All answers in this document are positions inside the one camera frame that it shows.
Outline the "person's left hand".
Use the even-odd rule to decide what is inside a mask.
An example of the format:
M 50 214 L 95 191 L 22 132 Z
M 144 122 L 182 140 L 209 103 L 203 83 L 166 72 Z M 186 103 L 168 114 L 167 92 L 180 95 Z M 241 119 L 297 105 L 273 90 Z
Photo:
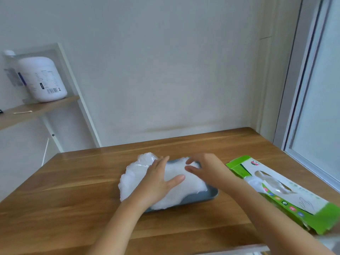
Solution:
M 168 160 L 169 156 L 166 156 L 152 163 L 144 178 L 126 199 L 127 203 L 144 212 L 169 193 L 165 187 L 165 166 Z

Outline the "person's right hand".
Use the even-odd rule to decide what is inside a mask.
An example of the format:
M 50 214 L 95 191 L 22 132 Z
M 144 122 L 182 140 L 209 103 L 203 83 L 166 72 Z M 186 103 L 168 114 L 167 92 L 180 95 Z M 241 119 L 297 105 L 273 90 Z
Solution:
M 186 161 L 186 166 L 205 169 L 205 183 L 228 192 L 237 181 L 231 170 L 212 153 L 194 154 Z

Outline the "clear plastic film cover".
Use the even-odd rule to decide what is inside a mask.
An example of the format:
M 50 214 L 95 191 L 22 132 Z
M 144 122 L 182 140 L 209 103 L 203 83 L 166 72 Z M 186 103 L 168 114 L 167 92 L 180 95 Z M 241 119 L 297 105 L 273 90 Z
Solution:
M 145 153 L 138 156 L 137 161 L 126 167 L 126 171 L 120 178 L 118 184 L 120 190 L 120 200 L 125 200 L 141 182 L 146 175 L 148 167 L 156 160 L 153 153 Z

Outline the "person's left forearm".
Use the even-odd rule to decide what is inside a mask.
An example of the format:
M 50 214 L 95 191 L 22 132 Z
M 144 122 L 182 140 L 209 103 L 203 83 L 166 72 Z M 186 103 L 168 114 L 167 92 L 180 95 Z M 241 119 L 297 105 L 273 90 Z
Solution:
M 86 255 L 124 255 L 136 223 L 150 206 L 149 200 L 124 200 Z

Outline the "person's right forearm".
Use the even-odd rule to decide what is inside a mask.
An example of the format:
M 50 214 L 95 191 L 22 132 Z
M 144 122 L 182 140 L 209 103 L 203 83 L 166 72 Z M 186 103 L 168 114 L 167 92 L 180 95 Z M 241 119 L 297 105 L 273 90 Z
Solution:
M 244 180 L 219 176 L 211 185 L 236 201 L 273 255 L 335 255 Z

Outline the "blue-grey rectangular tray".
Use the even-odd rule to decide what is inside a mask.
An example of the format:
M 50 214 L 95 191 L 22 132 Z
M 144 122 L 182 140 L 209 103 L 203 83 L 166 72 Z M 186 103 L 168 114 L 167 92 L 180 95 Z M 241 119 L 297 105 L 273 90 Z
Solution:
M 177 175 L 185 175 L 185 180 L 171 189 L 159 202 L 149 207 L 145 213 L 164 210 L 174 206 L 213 200 L 219 190 L 206 184 L 194 174 L 185 170 L 187 157 L 168 161 L 165 166 L 165 180 L 168 181 Z

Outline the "clear disposable gloves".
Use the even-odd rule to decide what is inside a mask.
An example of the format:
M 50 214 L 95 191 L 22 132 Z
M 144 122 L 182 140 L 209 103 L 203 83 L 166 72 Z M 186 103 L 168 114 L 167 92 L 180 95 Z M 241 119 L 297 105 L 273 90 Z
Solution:
M 246 176 L 244 180 L 259 193 L 272 192 L 279 196 L 296 194 L 296 192 L 282 184 L 279 180 L 263 171 L 258 170 L 254 175 Z

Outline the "green and white glove box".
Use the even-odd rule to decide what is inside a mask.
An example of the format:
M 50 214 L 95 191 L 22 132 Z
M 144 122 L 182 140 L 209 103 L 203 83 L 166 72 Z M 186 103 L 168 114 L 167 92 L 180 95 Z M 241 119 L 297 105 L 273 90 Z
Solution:
M 275 207 L 307 231 L 323 235 L 340 221 L 340 207 L 305 189 L 285 176 L 265 166 L 254 158 L 244 155 L 226 166 L 239 178 L 263 171 L 279 180 L 296 194 L 279 196 L 272 192 L 259 193 Z

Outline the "wooden shelf board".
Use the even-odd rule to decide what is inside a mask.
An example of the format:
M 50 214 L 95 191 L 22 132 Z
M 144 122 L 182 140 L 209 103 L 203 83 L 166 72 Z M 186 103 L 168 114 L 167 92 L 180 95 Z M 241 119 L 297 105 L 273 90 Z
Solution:
M 6 128 L 12 127 L 16 124 L 29 121 L 44 115 L 45 113 L 61 108 L 67 104 L 78 101 L 79 96 L 75 95 L 72 97 L 67 97 L 58 101 L 47 102 L 47 103 L 36 103 L 36 104 L 22 104 L 17 107 L 13 107 L 7 110 L 3 110 L 3 113 L 0 113 L 0 131 Z M 18 114 L 14 115 L 14 112 L 21 111 L 33 111 L 28 114 Z

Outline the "large white plastic bottle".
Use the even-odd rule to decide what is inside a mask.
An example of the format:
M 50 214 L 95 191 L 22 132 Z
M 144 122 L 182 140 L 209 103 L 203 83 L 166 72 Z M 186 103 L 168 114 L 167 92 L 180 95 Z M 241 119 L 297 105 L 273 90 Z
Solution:
M 36 56 L 17 60 L 18 75 L 39 103 L 54 102 L 67 97 L 61 76 L 50 58 Z

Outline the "clear bottle with white cap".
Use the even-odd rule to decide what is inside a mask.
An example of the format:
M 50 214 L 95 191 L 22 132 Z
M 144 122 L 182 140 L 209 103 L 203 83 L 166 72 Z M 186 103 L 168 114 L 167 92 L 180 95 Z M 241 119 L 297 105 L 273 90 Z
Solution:
M 12 50 L 4 50 L 2 53 L 5 60 L 5 73 L 14 87 L 26 87 L 25 81 L 17 68 L 17 55 Z

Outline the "white metal shelf frame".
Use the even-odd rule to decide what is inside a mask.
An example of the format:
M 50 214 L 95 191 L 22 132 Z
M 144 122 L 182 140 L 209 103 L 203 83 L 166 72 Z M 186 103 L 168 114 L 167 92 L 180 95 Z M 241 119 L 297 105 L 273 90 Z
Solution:
M 57 153 L 101 147 L 99 135 L 81 94 L 66 53 L 60 43 L 14 50 L 17 60 L 42 56 L 53 60 L 67 90 L 78 101 L 35 119 L 0 131 L 0 171 L 30 174 Z M 0 109 L 37 102 L 28 87 L 14 87 L 7 77 L 0 48 Z

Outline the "white window frame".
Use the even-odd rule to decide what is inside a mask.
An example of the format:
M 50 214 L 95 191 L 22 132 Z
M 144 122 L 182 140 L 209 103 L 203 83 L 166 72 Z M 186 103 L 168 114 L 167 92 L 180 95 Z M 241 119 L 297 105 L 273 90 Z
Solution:
M 340 193 L 340 0 L 302 0 L 273 144 Z

